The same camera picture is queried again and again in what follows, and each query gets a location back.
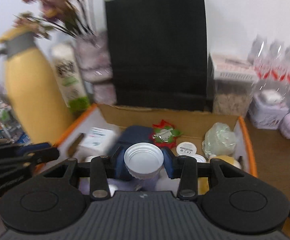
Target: cardboard box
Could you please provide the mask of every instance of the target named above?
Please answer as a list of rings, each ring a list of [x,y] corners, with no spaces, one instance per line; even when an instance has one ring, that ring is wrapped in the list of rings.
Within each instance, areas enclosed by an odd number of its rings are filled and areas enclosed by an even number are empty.
[[[159,123],[162,119],[174,124],[177,129],[182,131],[183,135],[177,139],[177,144],[183,141],[192,142],[197,147],[197,153],[201,155],[203,155],[202,141],[205,133],[216,122],[228,124],[238,139],[234,157],[242,156],[243,169],[253,176],[257,176],[252,144],[242,117],[141,107],[92,105],[55,144],[61,154],[57,162],[69,157],[67,152],[70,145],[80,133],[87,133],[91,127],[103,127],[108,124],[117,125],[121,130],[131,125],[152,127],[152,124]]]

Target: blue fabric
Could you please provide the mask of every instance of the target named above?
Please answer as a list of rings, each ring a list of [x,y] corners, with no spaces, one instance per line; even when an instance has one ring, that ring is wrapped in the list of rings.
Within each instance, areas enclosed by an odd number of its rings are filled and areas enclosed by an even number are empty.
[[[170,157],[170,155],[167,153],[167,151],[165,149],[161,149],[164,155],[164,167],[166,170],[166,173],[168,175],[168,177],[170,179],[173,178],[173,166],[172,166],[172,158]]]
[[[25,153],[30,153],[30,152],[36,151],[36,150],[42,150],[42,149],[46,149],[49,147],[51,147],[51,145],[49,143],[38,143],[38,144],[34,144],[34,145],[27,145],[27,146],[21,147],[21,149],[19,149],[16,154],[17,154],[17,156],[23,156]]]
[[[152,143],[150,135],[153,132],[151,127],[132,125],[125,129],[118,141],[120,143],[129,143],[131,145],[141,142]]]
[[[124,154],[127,148],[124,148],[116,159],[116,169],[115,169],[115,179],[121,179],[129,181],[133,179],[133,176],[128,172],[125,162],[124,162]]]

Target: blue package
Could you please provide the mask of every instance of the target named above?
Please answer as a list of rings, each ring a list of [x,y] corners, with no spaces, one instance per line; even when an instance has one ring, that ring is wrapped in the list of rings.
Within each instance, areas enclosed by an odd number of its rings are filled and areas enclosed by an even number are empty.
[[[162,153],[164,155],[164,167],[166,170],[166,173],[168,175],[168,177],[171,179],[173,178],[173,166],[172,166],[172,158],[170,157],[170,155],[167,153],[166,149],[161,149]]]
[[[21,137],[17,140],[16,143],[25,144],[29,142],[29,137],[26,133],[22,133]]]
[[[42,150],[42,149],[46,149],[49,147],[51,147],[51,145],[49,143],[38,143],[38,144],[33,144],[33,145],[27,145],[27,146],[21,147],[18,150],[17,155],[23,156],[25,153],[30,153],[30,152],[36,151],[36,150]]]
[[[140,125],[132,125],[125,129],[125,131],[121,134],[118,138],[117,143],[112,147],[109,151],[109,156],[113,156],[116,152],[118,147],[122,147],[123,149],[118,154],[116,159],[116,173],[115,179],[129,181],[132,180],[134,177],[129,173],[127,170],[125,163],[124,163],[124,154],[125,151],[136,143],[146,142],[152,143],[150,136],[153,132],[153,129],[146,126]]]

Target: plastic wrapped package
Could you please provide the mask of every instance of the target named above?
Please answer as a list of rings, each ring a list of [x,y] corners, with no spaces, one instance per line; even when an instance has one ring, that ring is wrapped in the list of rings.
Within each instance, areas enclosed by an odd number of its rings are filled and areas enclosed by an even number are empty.
[[[215,80],[214,114],[246,116],[253,98],[254,85],[240,81]]]
[[[112,83],[94,84],[94,100],[98,104],[116,104],[116,92]]]
[[[77,37],[76,50],[82,70],[87,71],[110,66],[106,32],[101,33],[99,36],[87,35]]]
[[[82,70],[84,80],[90,83],[99,83],[106,80],[110,80],[113,77],[113,71],[111,67],[90,69],[88,71]]]
[[[246,61],[212,55],[214,114],[245,117],[258,83],[254,68]]]
[[[207,159],[211,155],[229,155],[231,156],[236,147],[236,136],[227,124],[217,122],[205,134],[205,140],[202,142],[202,149]]]

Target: flower stem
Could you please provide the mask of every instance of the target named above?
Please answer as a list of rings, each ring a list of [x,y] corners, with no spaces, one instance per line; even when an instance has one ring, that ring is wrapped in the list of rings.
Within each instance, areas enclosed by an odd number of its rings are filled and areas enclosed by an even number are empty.
[[[62,32],[64,32],[64,33],[67,33],[68,35],[71,35],[71,36],[74,37],[74,34],[73,34],[73,33],[71,33],[68,29],[66,29],[65,27],[63,27],[63,26],[61,26],[61,25],[59,25],[59,24],[57,24],[57,23],[49,22],[49,21],[45,20],[44,18],[37,18],[37,17],[30,17],[30,18],[32,18],[32,19],[34,19],[34,20],[40,20],[40,21],[43,21],[43,22],[47,22],[47,23],[49,23],[49,24],[53,24],[53,25],[55,25],[55,26],[58,27],[58,28],[56,28],[56,27],[54,26],[55,29],[58,29],[58,30],[60,30],[60,31],[62,31]]]
[[[80,5],[80,7],[82,9],[82,13],[83,13],[83,16],[84,16],[84,20],[85,20],[87,29],[91,32],[91,34],[94,34],[94,32],[91,30],[90,26],[88,25],[87,16],[86,16],[85,8],[84,8],[84,5],[83,5],[82,1],[81,0],[76,0],[76,1],[78,2],[78,4]]]
[[[69,1],[67,1],[67,2],[69,4],[69,6],[72,8],[72,10],[75,12],[74,6]],[[83,25],[83,23],[79,19],[79,16],[78,15],[77,15],[77,18],[76,19],[77,19],[78,23],[81,25],[81,27],[83,28],[83,30],[88,33],[88,30],[85,28],[85,26]]]
[[[66,33],[66,34],[68,34],[68,35],[70,35],[70,36],[76,38],[76,35],[74,35],[74,34],[72,34],[72,33],[70,33],[70,32],[66,32],[66,31],[62,30],[61,28],[58,28],[58,27],[55,27],[55,26],[54,26],[54,28],[55,28],[56,30],[59,30],[59,31],[61,31],[61,32],[64,32],[64,33]]]

